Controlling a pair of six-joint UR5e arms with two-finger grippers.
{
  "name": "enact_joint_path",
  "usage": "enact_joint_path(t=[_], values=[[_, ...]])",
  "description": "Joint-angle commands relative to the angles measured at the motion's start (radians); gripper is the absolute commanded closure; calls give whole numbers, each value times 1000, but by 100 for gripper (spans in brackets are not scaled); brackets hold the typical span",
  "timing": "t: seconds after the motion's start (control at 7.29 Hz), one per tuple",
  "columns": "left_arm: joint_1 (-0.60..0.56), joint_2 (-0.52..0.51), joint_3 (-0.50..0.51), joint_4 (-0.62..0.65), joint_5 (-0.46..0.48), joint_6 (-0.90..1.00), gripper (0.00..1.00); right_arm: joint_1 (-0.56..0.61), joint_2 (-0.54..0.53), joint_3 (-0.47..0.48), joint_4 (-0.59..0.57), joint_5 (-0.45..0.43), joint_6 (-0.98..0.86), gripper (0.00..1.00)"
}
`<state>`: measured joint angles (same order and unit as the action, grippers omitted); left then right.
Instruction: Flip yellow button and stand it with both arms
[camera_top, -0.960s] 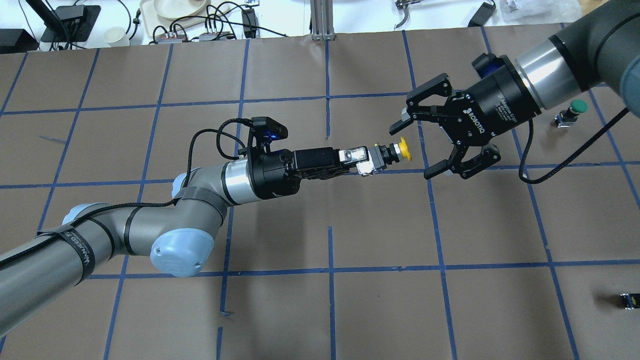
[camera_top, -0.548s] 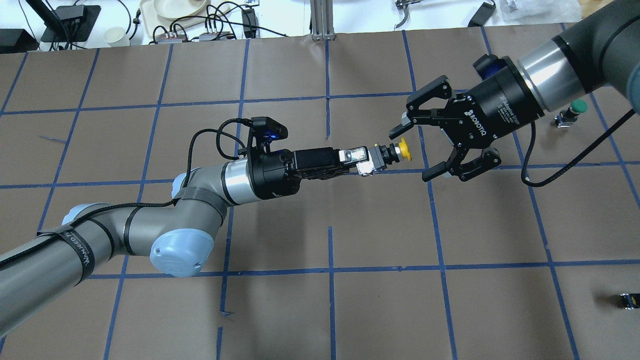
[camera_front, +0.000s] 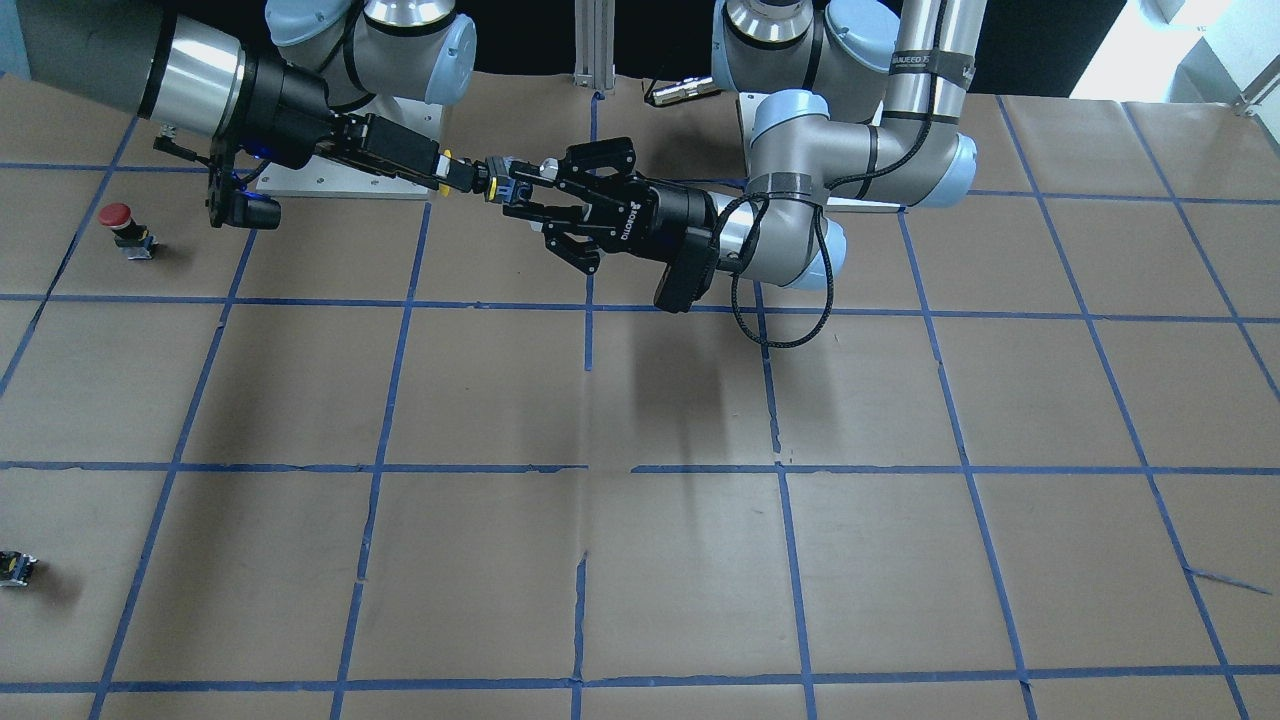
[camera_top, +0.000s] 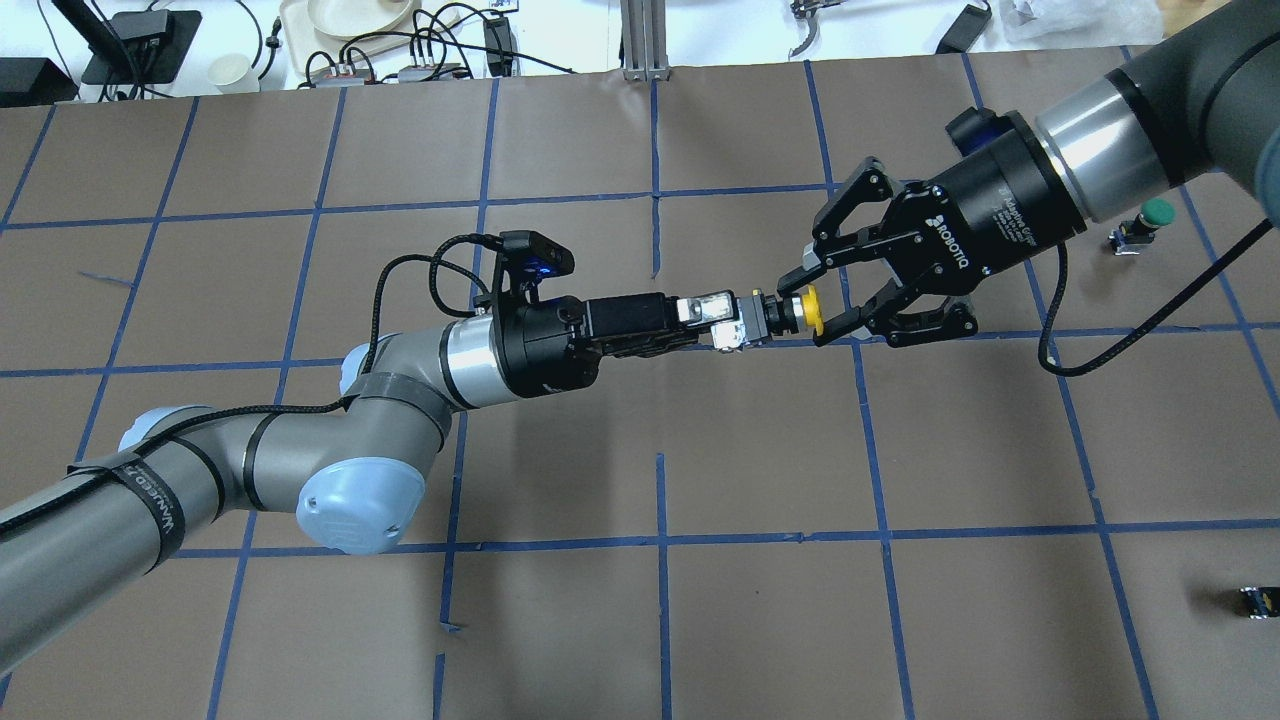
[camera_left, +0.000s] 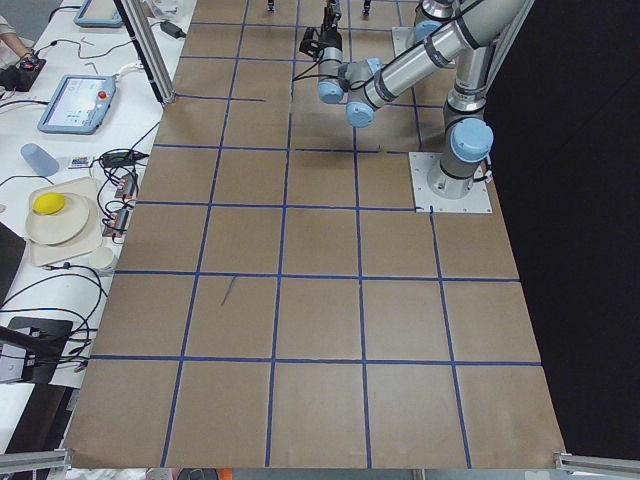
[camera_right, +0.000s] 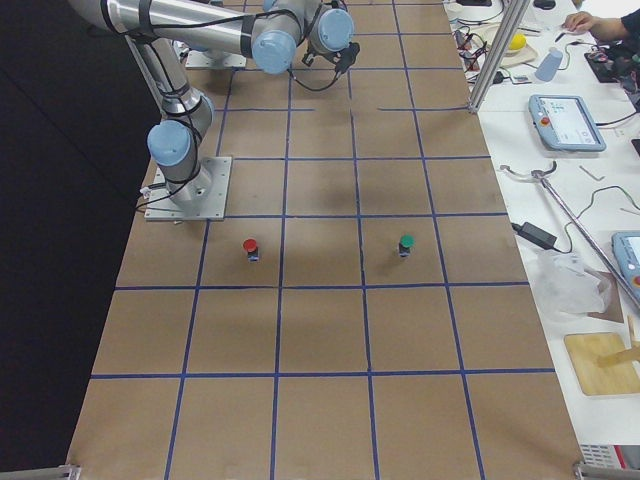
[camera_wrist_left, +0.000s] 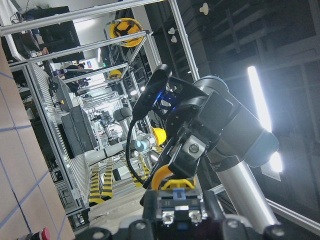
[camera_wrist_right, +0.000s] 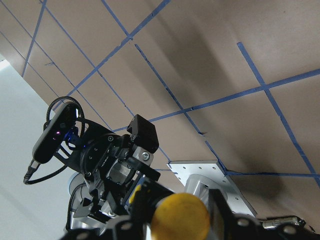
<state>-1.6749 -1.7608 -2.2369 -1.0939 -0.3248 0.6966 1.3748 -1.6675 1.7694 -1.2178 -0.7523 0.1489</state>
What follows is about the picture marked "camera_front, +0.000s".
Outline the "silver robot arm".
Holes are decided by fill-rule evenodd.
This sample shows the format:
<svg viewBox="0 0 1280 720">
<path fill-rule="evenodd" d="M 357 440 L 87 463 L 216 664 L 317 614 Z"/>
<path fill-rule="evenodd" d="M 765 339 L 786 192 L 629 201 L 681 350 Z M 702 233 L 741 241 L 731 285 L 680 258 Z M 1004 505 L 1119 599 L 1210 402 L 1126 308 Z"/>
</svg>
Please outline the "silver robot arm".
<svg viewBox="0 0 1280 720">
<path fill-rule="evenodd" d="M 946 208 L 972 187 L 977 146 L 957 120 L 984 14 L 983 1 L 718 1 L 713 83 L 762 99 L 742 123 L 741 197 L 646 178 L 620 137 L 539 165 L 493 158 L 485 199 L 584 273 L 608 252 L 662 263 L 654 304 L 668 313 L 718 272 L 818 290 L 846 252 L 829 199 Z"/>
<path fill-rule="evenodd" d="M 329 158 L 435 188 L 435 142 L 358 114 L 380 96 L 453 105 L 477 28 L 452 1 L 269 1 L 252 47 L 160 1 L 5 1 L 3 70 L 291 169 Z"/>
</svg>

